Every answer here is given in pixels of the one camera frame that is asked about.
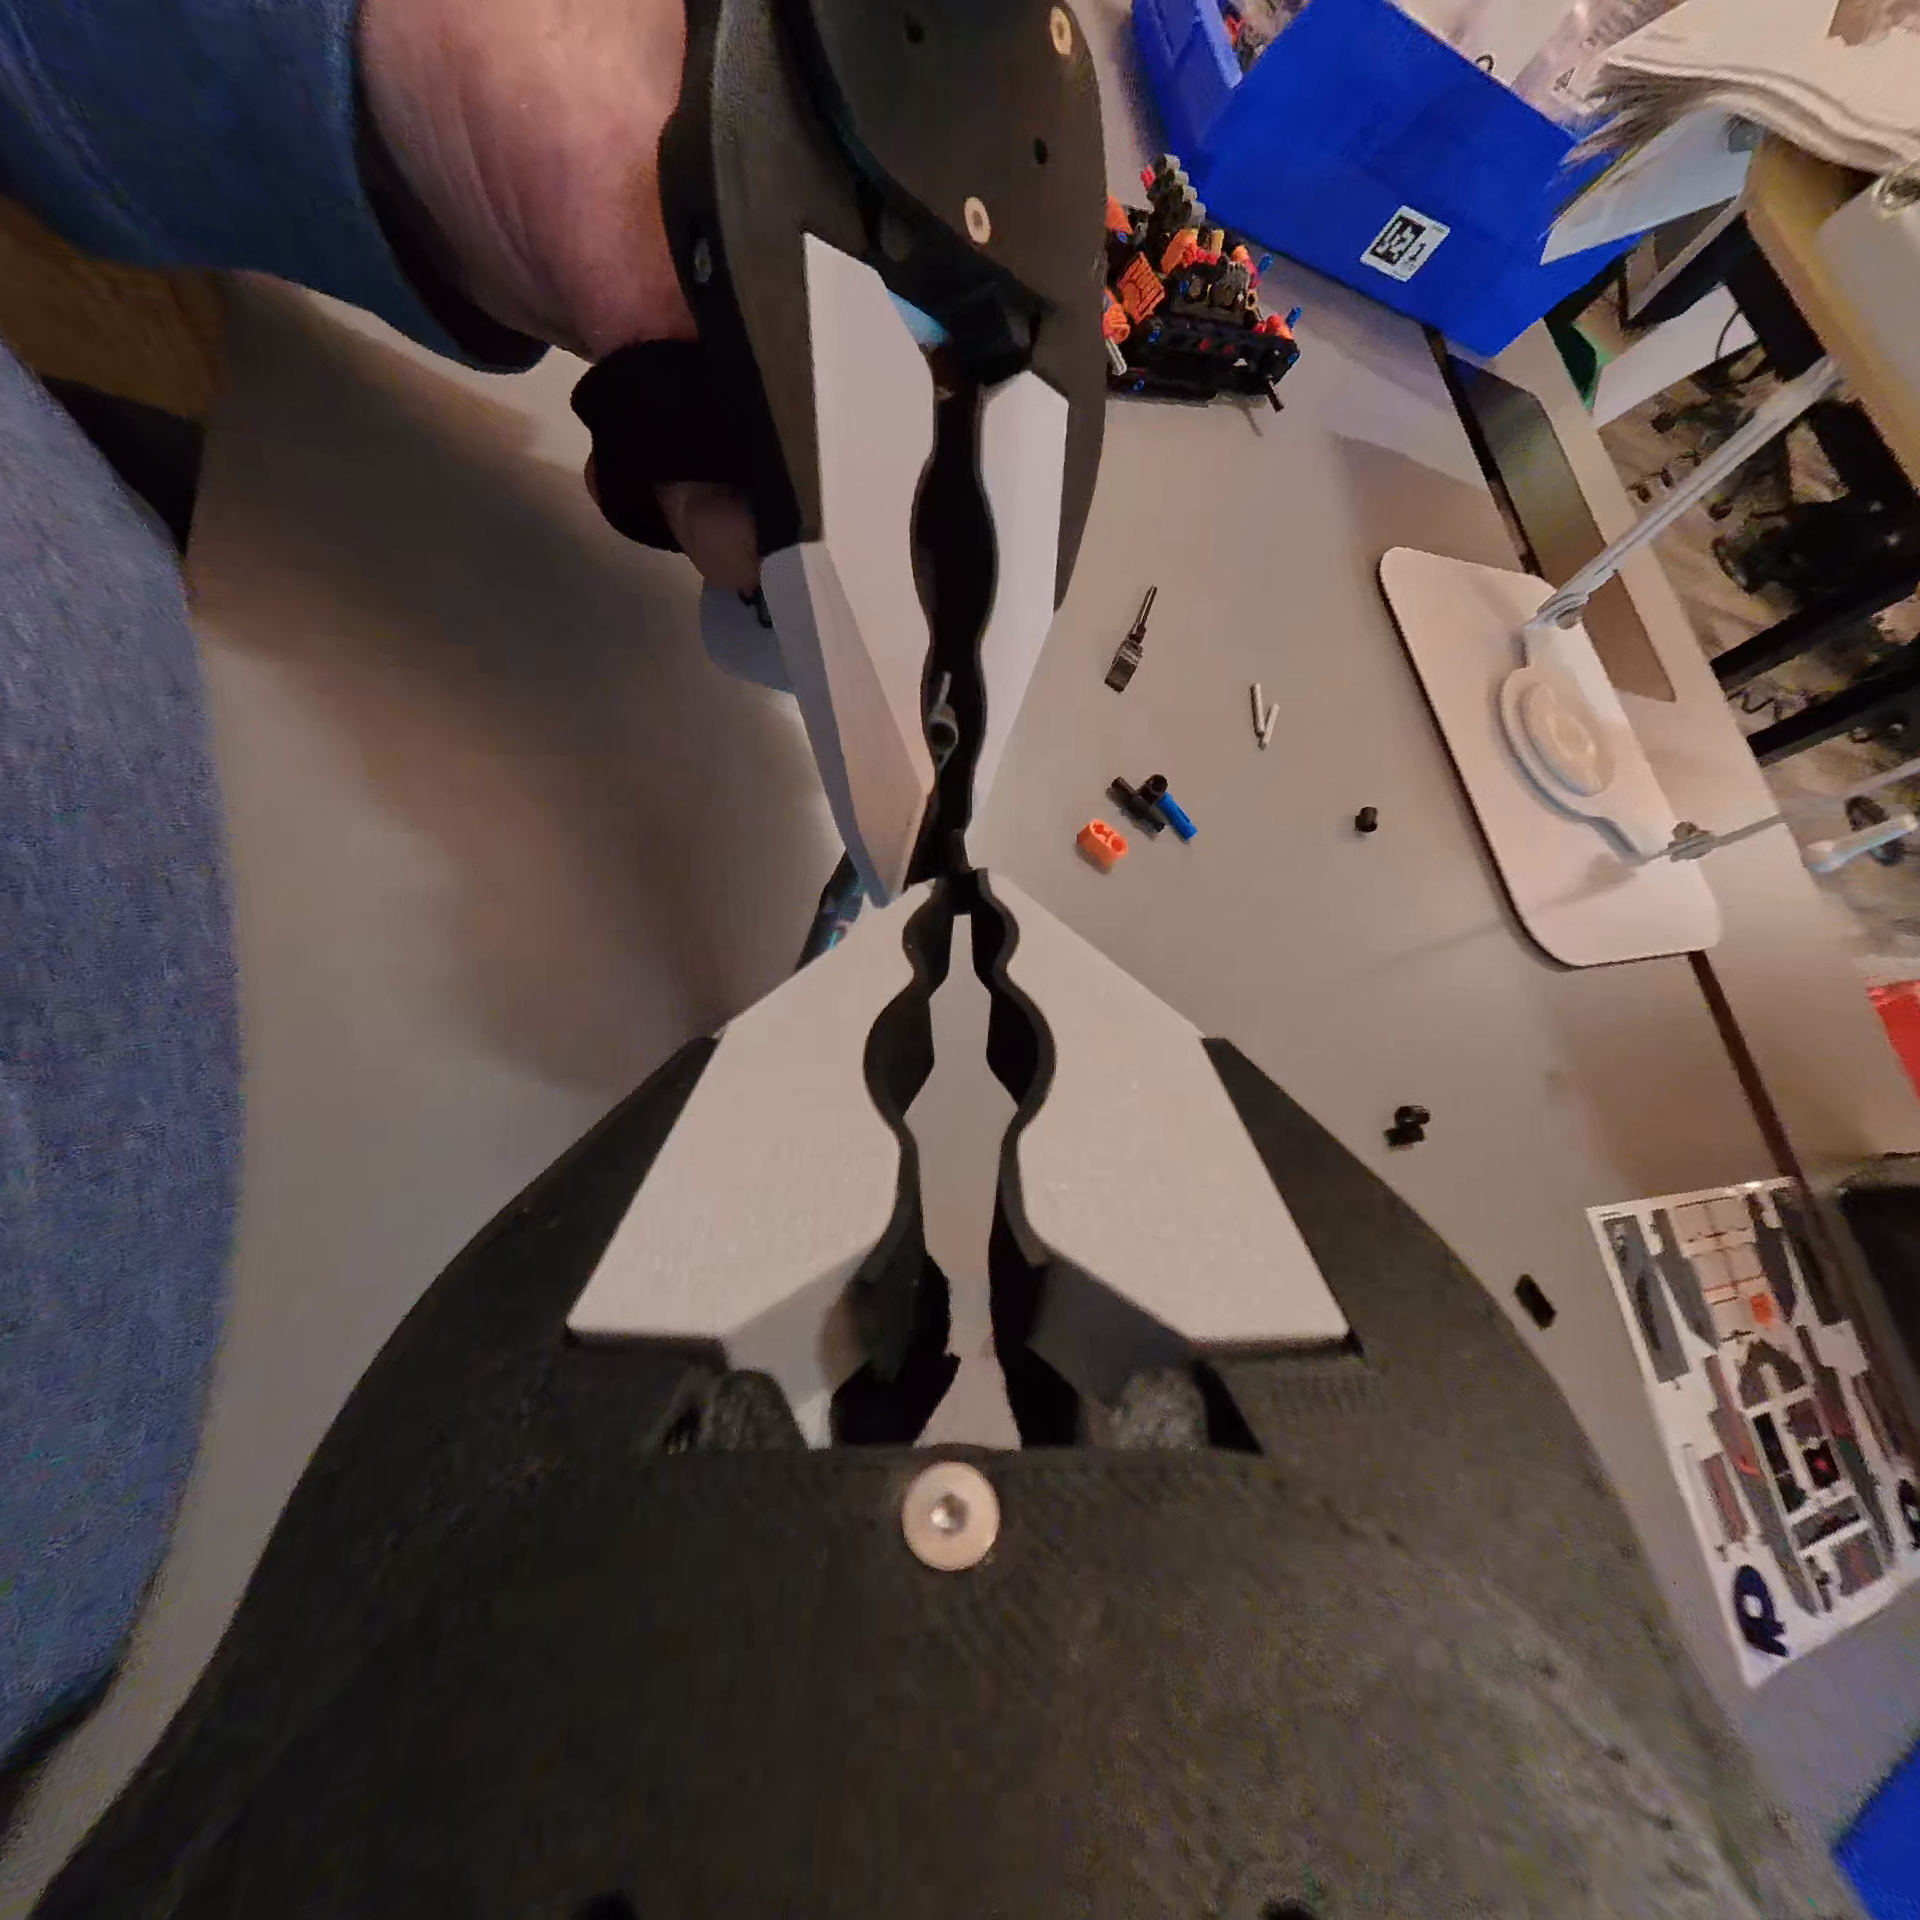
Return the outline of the blue bin with square tag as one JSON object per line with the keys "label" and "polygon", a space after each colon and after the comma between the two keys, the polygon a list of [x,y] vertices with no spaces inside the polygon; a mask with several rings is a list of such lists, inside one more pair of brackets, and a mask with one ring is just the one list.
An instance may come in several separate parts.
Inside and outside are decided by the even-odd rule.
{"label": "blue bin with square tag", "polygon": [[1355,292],[1497,355],[1632,249],[1642,228],[1546,260],[1598,159],[1395,4],[1302,4],[1240,67],[1222,4],[1186,4],[1202,204]]}

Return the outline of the person's left hand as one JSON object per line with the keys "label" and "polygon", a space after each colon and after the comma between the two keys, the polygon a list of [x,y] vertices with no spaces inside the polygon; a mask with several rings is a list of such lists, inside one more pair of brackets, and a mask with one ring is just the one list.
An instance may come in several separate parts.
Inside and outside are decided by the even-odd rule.
{"label": "person's left hand", "polygon": [[368,2],[353,29],[407,239],[456,307],[599,364],[691,342],[657,189],[681,2]]}

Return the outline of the sticker sheet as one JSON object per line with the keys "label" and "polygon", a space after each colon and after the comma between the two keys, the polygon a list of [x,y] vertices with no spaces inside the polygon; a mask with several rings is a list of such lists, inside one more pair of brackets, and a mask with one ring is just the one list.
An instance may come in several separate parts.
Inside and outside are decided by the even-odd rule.
{"label": "sticker sheet", "polygon": [[1914,1443],[1792,1179],[1587,1210],[1747,1690],[1914,1590]]}

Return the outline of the grey curved lego panel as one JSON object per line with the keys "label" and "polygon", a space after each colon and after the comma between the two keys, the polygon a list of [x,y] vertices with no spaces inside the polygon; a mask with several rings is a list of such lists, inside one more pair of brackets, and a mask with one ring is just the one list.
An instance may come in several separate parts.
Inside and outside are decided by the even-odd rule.
{"label": "grey curved lego panel", "polygon": [[[929,748],[933,771],[938,775],[960,738],[952,710],[950,675],[942,675],[927,697],[922,731]],[[858,919],[864,900],[865,895],[851,855],[843,853],[832,868],[816,903],[810,924],[806,925],[806,939],[799,949],[798,969],[810,964],[849,932],[851,924]]]}

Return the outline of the person's left forearm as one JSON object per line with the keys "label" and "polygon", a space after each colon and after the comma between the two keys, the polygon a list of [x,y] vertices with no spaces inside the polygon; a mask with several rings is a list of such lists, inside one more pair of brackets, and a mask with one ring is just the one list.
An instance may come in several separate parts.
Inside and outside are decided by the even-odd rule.
{"label": "person's left forearm", "polygon": [[469,367],[544,342],[464,292],[376,131],[349,2],[5,2],[5,194],[138,267],[259,271]]}

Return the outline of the lego car chassis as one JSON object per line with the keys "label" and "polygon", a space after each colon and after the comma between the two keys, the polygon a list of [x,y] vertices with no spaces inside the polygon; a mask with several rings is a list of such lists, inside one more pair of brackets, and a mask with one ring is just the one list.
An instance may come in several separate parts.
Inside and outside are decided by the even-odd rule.
{"label": "lego car chassis", "polygon": [[1104,215],[1101,342],[1119,397],[1285,407],[1297,309],[1262,302],[1272,257],[1214,221],[1178,155],[1141,171],[1141,201]]}

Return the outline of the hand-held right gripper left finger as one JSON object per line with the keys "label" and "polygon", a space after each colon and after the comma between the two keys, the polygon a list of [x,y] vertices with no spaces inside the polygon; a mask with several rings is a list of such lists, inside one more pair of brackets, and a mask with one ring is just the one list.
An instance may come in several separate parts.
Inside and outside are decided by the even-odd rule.
{"label": "hand-held right gripper left finger", "polygon": [[767,1377],[810,1444],[920,1438],[957,1362],[904,1118],[950,938],[950,891],[909,887],[715,1037],[569,1310],[573,1338]]}

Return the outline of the pale booklet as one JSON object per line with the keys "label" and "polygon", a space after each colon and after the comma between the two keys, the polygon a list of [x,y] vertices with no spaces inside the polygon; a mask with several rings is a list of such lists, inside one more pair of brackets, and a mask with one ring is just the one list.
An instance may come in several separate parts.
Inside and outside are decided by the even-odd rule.
{"label": "pale booklet", "polygon": [[1542,239],[1541,262],[1736,198],[1758,145],[1760,127],[1738,114],[1695,110],[1672,119],[1571,196]]}

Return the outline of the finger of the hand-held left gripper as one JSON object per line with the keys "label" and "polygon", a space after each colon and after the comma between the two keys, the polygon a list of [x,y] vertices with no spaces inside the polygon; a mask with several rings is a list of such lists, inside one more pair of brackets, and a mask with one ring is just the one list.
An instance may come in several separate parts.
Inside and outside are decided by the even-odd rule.
{"label": "finger of the hand-held left gripper", "polygon": [[937,439],[920,345],[873,267],[802,242],[819,525],[760,565],[784,671],[864,894],[901,895],[937,775],[914,509]]}
{"label": "finger of the hand-held left gripper", "polygon": [[1058,609],[1067,422],[1038,375],[967,382],[944,407],[944,671],[960,730],[944,835],[969,838]]}

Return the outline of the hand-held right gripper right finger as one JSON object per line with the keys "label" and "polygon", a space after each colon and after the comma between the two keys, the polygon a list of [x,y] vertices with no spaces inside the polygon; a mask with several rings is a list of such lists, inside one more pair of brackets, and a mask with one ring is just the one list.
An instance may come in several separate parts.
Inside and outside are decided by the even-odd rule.
{"label": "hand-held right gripper right finger", "polygon": [[989,1231],[992,1351],[1027,1449],[1171,1377],[1208,1438],[1222,1364],[1353,1327],[1202,1031],[1006,877],[974,875],[986,1061],[1015,1102]]}

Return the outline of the beige box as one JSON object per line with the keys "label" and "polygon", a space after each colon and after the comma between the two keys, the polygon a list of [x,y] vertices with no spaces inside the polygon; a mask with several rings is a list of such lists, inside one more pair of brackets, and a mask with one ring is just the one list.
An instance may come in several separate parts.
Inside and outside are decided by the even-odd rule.
{"label": "beige box", "polygon": [[1841,388],[1914,484],[1914,167],[1866,180],[1763,135],[1745,170],[1744,218]]}

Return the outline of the white stand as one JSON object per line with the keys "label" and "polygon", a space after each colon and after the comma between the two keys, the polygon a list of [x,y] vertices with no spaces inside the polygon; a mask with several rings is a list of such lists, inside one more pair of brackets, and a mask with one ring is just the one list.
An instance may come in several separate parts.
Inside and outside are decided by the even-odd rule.
{"label": "white stand", "polygon": [[1506,748],[1546,804],[1602,829],[1629,863],[1697,861],[1771,827],[1786,827],[1793,813],[1777,810],[1727,831],[1670,823],[1666,838],[1655,841],[1651,826],[1664,806],[1642,806],[1619,797],[1617,743],[1624,738],[1624,727],[1599,717],[1599,709],[1570,675],[1568,652],[1559,637],[1584,633],[1585,606],[1632,556],[1651,546],[1809,407],[1834,396],[1841,380],[1839,362],[1824,355],[1813,367],[1777,387],[1713,455],[1694,468],[1679,489],[1606,543],[1566,586],[1551,589],[1520,627],[1520,662],[1497,694]]}

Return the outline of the small blue parts bin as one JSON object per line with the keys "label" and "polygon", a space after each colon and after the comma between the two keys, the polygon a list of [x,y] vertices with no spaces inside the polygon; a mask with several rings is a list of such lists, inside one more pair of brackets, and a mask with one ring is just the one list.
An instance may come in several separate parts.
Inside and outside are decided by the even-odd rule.
{"label": "small blue parts bin", "polygon": [[1168,147],[1197,155],[1229,106],[1240,65],[1217,2],[1133,2],[1130,28],[1150,102]]}

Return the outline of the stack of papers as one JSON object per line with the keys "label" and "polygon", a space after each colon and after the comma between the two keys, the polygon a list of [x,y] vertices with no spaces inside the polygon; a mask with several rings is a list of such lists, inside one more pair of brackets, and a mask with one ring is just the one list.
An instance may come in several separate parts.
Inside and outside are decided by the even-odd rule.
{"label": "stack of papers", "polygon": [[1632,151],[1717,113],[1859,173],[1918,157],[1914,2],[1683,2],[1591,65],[1587,145]]}

